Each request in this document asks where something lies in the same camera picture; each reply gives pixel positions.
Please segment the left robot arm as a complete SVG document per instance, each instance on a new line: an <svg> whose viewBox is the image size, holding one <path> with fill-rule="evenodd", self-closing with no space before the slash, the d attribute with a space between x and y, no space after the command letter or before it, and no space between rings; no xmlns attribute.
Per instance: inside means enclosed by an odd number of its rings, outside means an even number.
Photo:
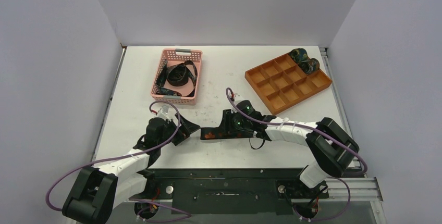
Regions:
<svg viewBox="0 0 442 224"><path fill-rule="evenodd" d="M157 161L164 145L178 145L200 129L182 116L176 118L178 122L166 116L150 119L145 134L123 159L102 161L98 167L83 167L62 214L80 223L106 223L113 209L131 196L151 197L156 185L141 172Z"/></svg>

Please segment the black orange floral tie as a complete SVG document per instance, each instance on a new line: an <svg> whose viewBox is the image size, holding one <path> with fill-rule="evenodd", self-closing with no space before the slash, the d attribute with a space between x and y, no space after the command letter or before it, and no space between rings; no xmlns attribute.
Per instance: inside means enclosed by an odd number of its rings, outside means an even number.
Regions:
<svg viewBox="0 0 442 224"><path fill-rule="evenodd" d="M200 140L239 139L243 137L244 135L240 132L224 127L204 127L200 129Z"/></svg>

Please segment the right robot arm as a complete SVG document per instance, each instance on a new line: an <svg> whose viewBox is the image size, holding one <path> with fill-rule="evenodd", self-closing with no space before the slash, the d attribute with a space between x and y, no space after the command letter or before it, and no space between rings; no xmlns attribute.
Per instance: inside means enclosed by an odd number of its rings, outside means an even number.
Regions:
<svg viewBox="0 0 442 224"><path fill-rule="evenodd" d="M328 177L342 177L349 164L358 157L359 146L331 118L324 117L316 122L291 121L275 115L262 115L249 100L230 99L229 102L235 130L264 141L285 141L310 149L314 160L301 171L294 186L300 197L310 196Z"/></svg>

